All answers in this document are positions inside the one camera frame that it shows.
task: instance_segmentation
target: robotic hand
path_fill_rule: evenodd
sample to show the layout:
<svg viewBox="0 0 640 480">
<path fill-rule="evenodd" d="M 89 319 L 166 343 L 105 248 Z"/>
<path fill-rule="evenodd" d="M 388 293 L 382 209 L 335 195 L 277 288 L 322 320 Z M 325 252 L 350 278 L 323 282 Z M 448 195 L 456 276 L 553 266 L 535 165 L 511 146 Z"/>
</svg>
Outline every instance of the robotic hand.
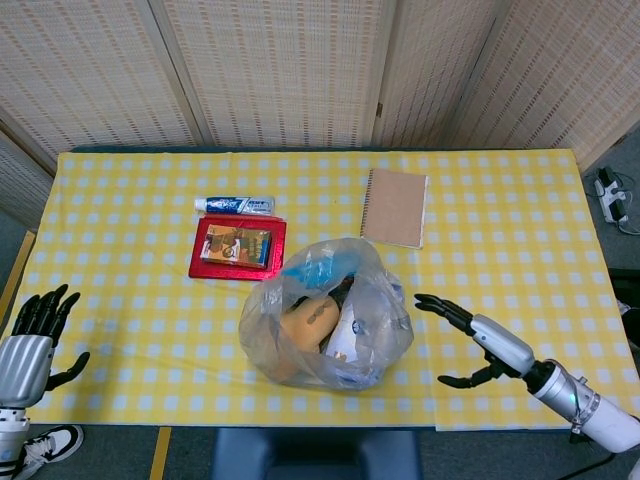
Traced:
<svg viewBox="0 0 640 480">
<path fill-rule="evenodd" d="M 31 297 L 22 307 L 11 335 L 0 343 L 0 480 L 13 476 L 29 430 L 26 409 L 51 391 L 78 376 L 89 361 L 82 353 L 66 372 L 50 375 L 55 347 L 71 307 L 80 298 L 62 285 L 40 298 Z"/>
<path fill-rule="evenodd" d="M 470 336 L 484 349 L 489 362 L 469 378 L 441 375 L 440 382 L 473 388 L 503 373 L 522 378 L 529 393 L 571 422 L 572 434 L 583 433 L 613 453 L 640 444 L 640 421 L 587 387 L 586 378 L 576 379 L 555 360 L 536 360 L 529 345 L 484 315 L 472 315 L 435 295 L 419 293 L 415 298 L 417 308 L 446 318 Z"/>
</svg>

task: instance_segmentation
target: wall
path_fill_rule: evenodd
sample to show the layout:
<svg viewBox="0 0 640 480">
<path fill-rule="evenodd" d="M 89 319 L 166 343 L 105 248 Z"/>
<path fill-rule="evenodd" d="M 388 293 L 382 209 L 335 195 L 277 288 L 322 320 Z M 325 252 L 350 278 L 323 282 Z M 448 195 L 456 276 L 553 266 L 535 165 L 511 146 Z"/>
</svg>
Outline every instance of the wall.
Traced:
<svg viewBox="0 0 640 480">
<path fill-rule="evenodd" d="M 516 0 L 444 143 L 574 149 L 586 169 L 640 118 L 640 1 Z"/>
<path fill-rule="evenodd" d="M 0 131 L 0 211 L 36 229 L 52 182 L 47 172 Z M 0 219 L 0 230 L 9 228 Z"/>
<path fill-rule="evenodd" d="M 398 4 L 373 143 L 444 146 L 442 136 L 503 8 L 493 0 Z"/>
</svg>

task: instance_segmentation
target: black and white sneaker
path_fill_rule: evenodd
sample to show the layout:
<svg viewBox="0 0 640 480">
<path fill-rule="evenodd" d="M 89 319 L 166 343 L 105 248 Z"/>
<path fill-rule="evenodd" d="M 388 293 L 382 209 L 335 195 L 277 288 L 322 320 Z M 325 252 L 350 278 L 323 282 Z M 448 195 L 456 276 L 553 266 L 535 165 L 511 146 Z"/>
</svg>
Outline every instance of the black and white sneaker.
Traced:
<svg viewBox="0 0 640 480">
<path fill-rule="evenodd" d="M 47 463 L 60 462 L 73 455 L 84 440 L 78 425 L 61 425 L 27 440 L 23 448 L 22 468 L 14 480 L 31 478 Z"/>
</svg>

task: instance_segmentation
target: toothpaste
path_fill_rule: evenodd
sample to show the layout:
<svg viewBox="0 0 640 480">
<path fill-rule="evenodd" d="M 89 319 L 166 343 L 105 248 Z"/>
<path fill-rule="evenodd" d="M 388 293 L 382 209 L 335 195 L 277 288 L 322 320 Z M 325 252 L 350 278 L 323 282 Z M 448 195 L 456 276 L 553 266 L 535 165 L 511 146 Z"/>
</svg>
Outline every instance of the toothpaste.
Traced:
<svg viewBox="0 0 640 480">
<path fill-rule="evenodd" d="M 209 197 L 196 198 L 196 210 L 207 213 L 245 213 L 249 215 L 272 215 L 273 197 Z"/>
</svg>

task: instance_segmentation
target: table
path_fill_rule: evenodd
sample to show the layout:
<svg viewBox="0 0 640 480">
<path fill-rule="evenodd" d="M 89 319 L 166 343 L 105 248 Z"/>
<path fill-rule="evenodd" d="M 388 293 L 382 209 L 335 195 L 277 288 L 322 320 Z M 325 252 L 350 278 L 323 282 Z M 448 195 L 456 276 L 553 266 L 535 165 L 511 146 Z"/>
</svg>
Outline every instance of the table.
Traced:
<svg viewBox="0 0 640 480">
<path fill-rule="evenodd" d="M 275 195 L 285 258 L 357 236 L 368 169 L 429 175 L 422 250 L 376 245 L 406 288 L 501 322 L 600 393 L 640 409 L 640 383 L 570 150 L 63 154 L 16 309 L 67 282 L 82 292 L 54 360 L 85 349 L 81 378 L 35 422 L 170 425 L 435 425 L 552 428 L 565 422 L 502 378 L 470 391 L 435 381 L 484 365 L 445 320 L 410 307 L 415 341 L 361 393 L 269 383 L 237 323 L 251 283 L 187 277 L 193 199 Z"/>
</svg>

